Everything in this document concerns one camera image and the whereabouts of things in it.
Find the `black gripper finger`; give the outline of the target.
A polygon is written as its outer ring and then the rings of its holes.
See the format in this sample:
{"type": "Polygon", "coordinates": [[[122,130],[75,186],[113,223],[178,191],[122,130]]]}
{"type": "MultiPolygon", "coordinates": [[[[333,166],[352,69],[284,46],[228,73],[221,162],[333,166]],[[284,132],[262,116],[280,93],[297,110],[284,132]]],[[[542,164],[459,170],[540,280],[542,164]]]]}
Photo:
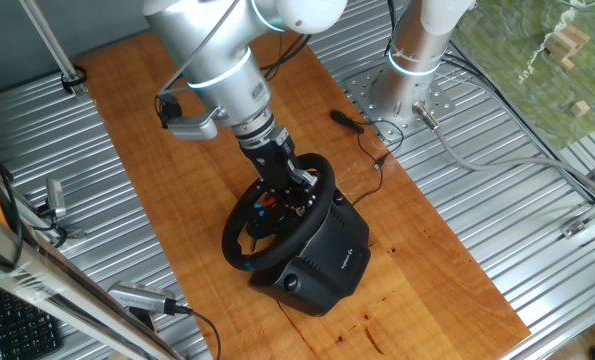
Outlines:
{"type": "Polygon", "coordinates": [[[314,171],[295,169],[291,176],[294,182],[291,185],[289,204],[297,215],[304,215],[306,209],[313,204],[318,175],[314,171]]]}
{"type": "Polygon", "coordinates": [[[289,209],[289,197],[286,193],[269,188],[261,179],[254,183],[255,190],[260,193],[255,201],[263,208],[289,209]]]}

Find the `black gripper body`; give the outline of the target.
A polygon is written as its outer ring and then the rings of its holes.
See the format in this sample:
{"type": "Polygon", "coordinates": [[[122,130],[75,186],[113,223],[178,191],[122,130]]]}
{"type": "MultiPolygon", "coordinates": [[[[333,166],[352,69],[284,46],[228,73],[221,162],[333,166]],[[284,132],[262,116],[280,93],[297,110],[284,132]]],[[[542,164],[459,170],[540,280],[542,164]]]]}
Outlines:
{"type": "Polygon", "coordinates": [[[274,190],[293,186],[296,156],[295,145],[287,132],[259,144],[241,143],[243,154],[253,163],[263,183],[274,190]]]}

